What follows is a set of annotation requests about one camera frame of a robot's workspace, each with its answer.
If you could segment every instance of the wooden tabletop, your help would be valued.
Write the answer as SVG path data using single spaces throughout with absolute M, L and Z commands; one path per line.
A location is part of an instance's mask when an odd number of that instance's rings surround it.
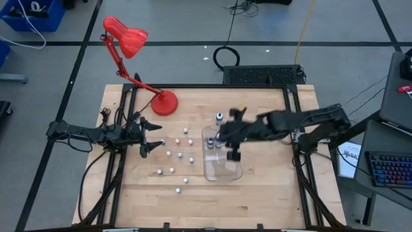
M 139 146 L 127 149 L 116 227 L 163 227 L 164 222 L 170 222 L 171 227 L 178 228 L 256 228 L 258 223 L 266 229 L 304 228 L 298 181 L 291 162 L 292 148 L 285 142 L 243 143 L 243 176 L 238 180 L 211 182 L 203 172 L 201 131 L 216 122 L 216 114 L 223 113 L 228 119 L 230 108 L 244 105 L 248 107 L 244 119 L 253 121 L 259 113 L 284 110 L 283 92 L 277 89 L 169 90 L 179 100 L 178 109 L 172 115 L 158 116 L 150 106 L 143 111 L 149 122 L 163 126 L 161 130 L 147 132 L 147 140 L 164 139 L 166 145 L 157 147 L 146 159 L 140 156 Z M 313 86 L 298 86 L 298 90 L 303 111 L 319 107 Z M 122 85 L 107 85 L 101 108 L 115 112 L 121 92 Z M 151 92 L 138 90 L 135 110 L 140 110 L 152 97 Z M 113 123 L 113 115 L 108 124 Z M 189 129 L 188 134 L 183 133 L 184 128 Z M 172 156 L 168 157 L 166 151 L 171 151 Z M 177 157 L 178 152 L 183 153 L 182 159 Z M 102 148 L 94 146 L 88 164 L 101 153 Z M 319 153 L 329 156 L 327 146 L 319 145 Z M 96 162 L 85 179 L 83 217 L 101 196 L 108 157 L 107 154 Z M 346 224 L 332 163 L 325 157 L 312 155 L 312 164 L 320 198 L 335 217 Z M 176 170 L 174 173 L 169 171 L 171 167 Z M 163 175 L 157 174 L 158 169 L 163 170 Z M 184 178 L 188 178 L 189 183 L 183 183 Z M 308 201 L 314 224 L 309 195 Z M 111 199 L 105 222 L 109 221 L 110 208 Z M 73 222 L 78 221 L 75 212 Z

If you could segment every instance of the rgb keyboard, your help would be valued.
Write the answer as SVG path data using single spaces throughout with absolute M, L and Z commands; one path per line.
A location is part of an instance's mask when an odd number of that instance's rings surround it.
M 374 186 L 412 188 L 412 154 L 367 151 L 366 162 Z

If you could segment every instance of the yellow cable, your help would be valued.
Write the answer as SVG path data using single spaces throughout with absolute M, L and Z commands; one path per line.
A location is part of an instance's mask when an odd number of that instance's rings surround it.
M 297 48 L 296 48 L 296 54 L 295 54 L 295 64 L 297 64 L 297 57 L 299 55 L 299 47 L 301 46 L 302 38 L 303 38 L 304 32 L 306 31 L 306 26 L 308 25 L 309 19 L 312 16 L 312 10 L 314 9 L 315 3 L 316 3 L 316 0 L 312 0 L 312 4 L 310 5 L 308 16 L 306 16 L 306 21 L 304 22 L 304 25 L 303 25 L 301 36 L 299 37 L 299 42 L 297 42 Z

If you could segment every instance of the concrete floor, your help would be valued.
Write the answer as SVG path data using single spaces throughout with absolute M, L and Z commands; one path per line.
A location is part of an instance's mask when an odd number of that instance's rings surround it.
M 103 0 L 90 41 L 104 32 L 107 15 L 118 17 L 128 26 L 149 32 L 148 41 L 204 41 L 199 46 L 146 46 L 126 60 L 129 72 L 138 72 L 148 83 L 221 83 L 215 67 L 213 41 L 224 41 L 231 15 L 222 7 L 235 0 Z M 12 102 L 14 114 L 0 136 L 0 230 L 15 229 L 34 174 L 46 145 L 45 131 L 53 121 L 72 74 L 97 0 L 77 3 L 67 11 L 55 33 L 45 33 L 50 45 L 43 50 L 13 46 L 0 72 L 22 73 L 29 83 L 0 84 L 0 99 Z M 410 0 L 379 0 L 397 41 L 412 43 L 408 17 Z M 309 0 L 294 0 L 290 6 L 263 4 L 253 18 L 237 16 L 231 41 L 297 41 L 310 7 Z M 17 33 L 0 22 L 0 35 L 14 41 L 40 41 L 32 33 Z M 52 42 L 73 42 L 66 44 Z M 318 0 L 304 41 L 314 42 L 391 42 L 372 0 Z M 241 65 L 292 64 L 295 46 L 233 46 L 241 54 Z M 409 47 L 402 47 L 403 52 Z M 299 62 L 314 84 L 320 106 L 345 103 L 388 73 L 393 46 L 303 46 Z M 222 52 L 221 64 L 231 65 L 234 57 Z M 123 83 L 104 46 L 88 46 L 75 79 L 64 120 L 81 126 L 96 123 L 106 84 Z M 384 86 L 384 82 L 345 106 L 350 112 Z M 360 121 L 380 107 L 378 95 L 351 119 Z M 64 227 L 71 224 L 79 183 L 87 155 L 56 144 L 33 205 L 26 229 Z M 408 231 L 412 212 L 378 197 L 371 227 L 355 222 L 364 213 L 366 199 L 341 188 L 348 225 L 364 229 Z

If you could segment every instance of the red object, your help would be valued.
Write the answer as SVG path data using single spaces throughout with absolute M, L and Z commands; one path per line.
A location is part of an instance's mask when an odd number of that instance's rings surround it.
M 123 77 L 135 85 L 156 94 L 151 106 L 155 113 L 159 115 L 170 115 L 178 107 L 178 99 L 173 92 L 157 90 L 129 76 L 122 58 L 120 58 L 114 44 L 113 37 L 118 40 L 118 45 L 127 59 L 132 58 L 140 51 L 147 40 L 147 32 L 138 28 L 128 28 L 117 18 L 108 16 L 103 21 L 103 27 L 111 35 L 102 35 L 101 39 L 108 48 L 110 55 L 118 66 L 117 75 Z
M 178 99 L 173 92 L 164 90 L 163 95 L 152 100 L 152 110 L 159 115 L 170 115 L 178 107 Z
M 409 90 L 412 90 L 412 85 L 410 86 L 402 86 L 398 88 L 398 92 L 399 93 L 404 93 L 404 92 L 408 92 Z
M 118 45 L 127 59 L 134 57 L 140 51 L 149 35 L 142 29 L 127 28 L 113 16 L 104 19 L 103 27 L 118 40 Z

